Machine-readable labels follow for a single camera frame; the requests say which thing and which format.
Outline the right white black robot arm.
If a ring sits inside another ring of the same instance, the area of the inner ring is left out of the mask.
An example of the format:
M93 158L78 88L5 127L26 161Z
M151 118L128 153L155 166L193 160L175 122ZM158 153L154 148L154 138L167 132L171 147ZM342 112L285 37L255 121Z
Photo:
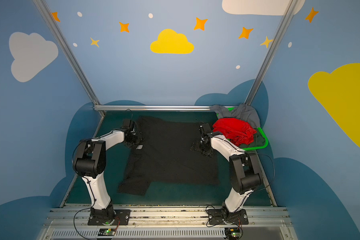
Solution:
M246 200L263 183L260 165L222 133L213 132L209 124L200 125L199 130L201 139L195 141L191 149L206 157L211 157L216 150L229 162L232 189L223 202L220 216L224 220L238 218L244 212L243 205Z

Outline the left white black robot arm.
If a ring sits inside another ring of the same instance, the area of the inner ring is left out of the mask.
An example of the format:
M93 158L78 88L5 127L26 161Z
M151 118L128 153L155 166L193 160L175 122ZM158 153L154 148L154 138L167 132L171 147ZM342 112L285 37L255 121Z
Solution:
M82 140L78 144L72 163L91 198L89 226L111 226L118 219L104 179L107 150L118 144L134 147L142 140L141 133L132 124L131 127L115 129L100 137Z

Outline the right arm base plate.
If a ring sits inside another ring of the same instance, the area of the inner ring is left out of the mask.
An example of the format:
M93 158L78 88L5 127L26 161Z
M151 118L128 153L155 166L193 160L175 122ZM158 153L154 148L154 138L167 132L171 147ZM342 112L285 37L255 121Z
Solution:
M208 227L218 225L248 225L249 219L245 210L230 213L226 209L207 209L208 221L206 225Z

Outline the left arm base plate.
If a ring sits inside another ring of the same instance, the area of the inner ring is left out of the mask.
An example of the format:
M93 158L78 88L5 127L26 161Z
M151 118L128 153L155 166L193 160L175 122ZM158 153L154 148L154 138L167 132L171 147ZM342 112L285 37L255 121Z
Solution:
M127 226L131 210L126 209L91 209L88 226Z

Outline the red t shirt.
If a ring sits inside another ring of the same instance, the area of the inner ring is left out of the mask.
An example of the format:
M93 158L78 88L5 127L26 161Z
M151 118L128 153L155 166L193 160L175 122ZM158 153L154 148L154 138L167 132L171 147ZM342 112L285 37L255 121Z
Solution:
M236 118L221 118L213 124L213 132L222 133L237 147L254 142L257 131L245 121Z

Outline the black t shirt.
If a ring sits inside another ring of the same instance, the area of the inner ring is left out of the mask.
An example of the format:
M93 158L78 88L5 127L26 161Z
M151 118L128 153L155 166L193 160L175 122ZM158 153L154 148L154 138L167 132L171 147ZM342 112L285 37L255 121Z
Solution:
M152 182L218 185L216 156L194 150L200 141L199 123L170 122L138 117L143 141L130 151L118 193L143 196Z

